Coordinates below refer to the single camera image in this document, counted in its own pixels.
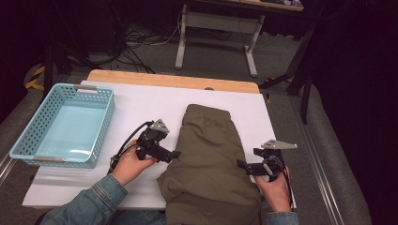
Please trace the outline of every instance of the olive green garment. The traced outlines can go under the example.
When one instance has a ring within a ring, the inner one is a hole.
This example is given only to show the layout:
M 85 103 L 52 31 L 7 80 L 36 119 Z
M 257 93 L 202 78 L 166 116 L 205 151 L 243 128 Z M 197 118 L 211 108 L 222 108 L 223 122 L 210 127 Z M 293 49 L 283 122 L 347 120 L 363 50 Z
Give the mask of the olive green garment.
M 189 105 L 179 131 L 181 152 L 157 179 L 167 224 L 246 225 L 260 210 L 256 184 L 237 166 L 245 160 L 228 111 Z

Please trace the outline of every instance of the folded cloth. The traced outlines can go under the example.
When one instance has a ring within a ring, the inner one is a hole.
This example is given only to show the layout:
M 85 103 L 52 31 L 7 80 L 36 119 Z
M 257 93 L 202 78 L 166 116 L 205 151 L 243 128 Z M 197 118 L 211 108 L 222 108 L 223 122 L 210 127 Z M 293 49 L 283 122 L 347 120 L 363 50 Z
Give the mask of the folded cloth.
M 176 144 L 180 151 L 157 179 L 167 224 L 251 224 L 259 189 L 237 159 L 245 160 L 228 111 L 189 105 Z

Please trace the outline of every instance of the human hand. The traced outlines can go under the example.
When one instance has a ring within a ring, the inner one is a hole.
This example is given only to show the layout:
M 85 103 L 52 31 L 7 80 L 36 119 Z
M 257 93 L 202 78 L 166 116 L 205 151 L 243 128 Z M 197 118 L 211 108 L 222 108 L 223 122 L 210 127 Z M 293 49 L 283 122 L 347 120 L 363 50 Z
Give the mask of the human hand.
M 137 146 L 135 146 L 135 144 L 135 140 L 129 142 L 128 147 L 130 148 L 122 155 L 112 171 L 112 175 L 122 186 L 134 180 L 144 169 L 152 166 L 158 161 L 154 157 L 140 160 L 137 154 L 135 154 L 137 151 Z
M 255 183 L 263 190 L 267 202 L 274 212 L 291 212 L 289 201 L 289 187 L 280 172 L 276 180 L 267 182 L 262 176 L 254 177 Z

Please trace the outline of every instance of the desk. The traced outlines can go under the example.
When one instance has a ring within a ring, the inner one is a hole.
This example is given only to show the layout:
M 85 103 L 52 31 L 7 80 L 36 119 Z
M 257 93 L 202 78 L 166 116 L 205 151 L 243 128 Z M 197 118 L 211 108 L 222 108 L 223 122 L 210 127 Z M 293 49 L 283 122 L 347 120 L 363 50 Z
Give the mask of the desk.
M 93 70 L 82 84 L 109 86 L 115 90 L 115 111 L 96 168 L 40 167 L 25 196 L 24 206 L 59 206 L 68 203 L 82 189 L 90 188 L 107 173 L 110 158 L 120 145 L 145 121 L 163 119 L 170 133 L 161 141 L 161 146 L 168 150 L 175 149 L 182 117 L 191 103 L 231 113 L 249 163 L 262 160 L 253 154 L 255 147 L 275 139 L 263 96 L 258 94 L 255 83 Z M 209 86 L 219 91 L 199 90 Z M 166 168 L 167 163 L 161 162 L 143 171 L 126 186 L 129 194 L 119 207 L 164 208 L 165 201 L 156 178 Z
M 284 10 L 302 11 L 303 7 L 285 6 L 279 4 L 265 3 L 259 0 L 226 0 L 226 2 L 233 2 L 246 5 L 254 5 L 264 8 L 279 8 Z M 253 59 L 253 49 L 258 36 L 260 35 L 261 27 L 263 26 L 265 16 L 260 15 L 258 19 L 237 18 L 229 16 L 214 15 L 202 12 L 189 11 L 188 6 L 184 5 L 182 8 L 181 17 L 181 32 L 176 54 L 176 69 L 182 69 L 184 60 L 185 46 L 186 46 L 186 28 L 187 26 L 239 32 L 242 34 L 251 34 L 252 41 L 250 45 L 244 46 L 246 60 L 248 62 L 250 75 L 257 76 Z

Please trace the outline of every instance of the blue plastic basket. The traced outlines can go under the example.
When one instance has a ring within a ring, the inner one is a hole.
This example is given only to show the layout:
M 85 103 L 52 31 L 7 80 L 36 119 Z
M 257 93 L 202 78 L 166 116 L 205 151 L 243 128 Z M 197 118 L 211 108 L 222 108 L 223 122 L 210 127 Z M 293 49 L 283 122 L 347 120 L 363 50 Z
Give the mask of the blue plastic basket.
M 9 155 L 29 165 L 94 168 L 114 108 L 112 88 L 58 83 Z

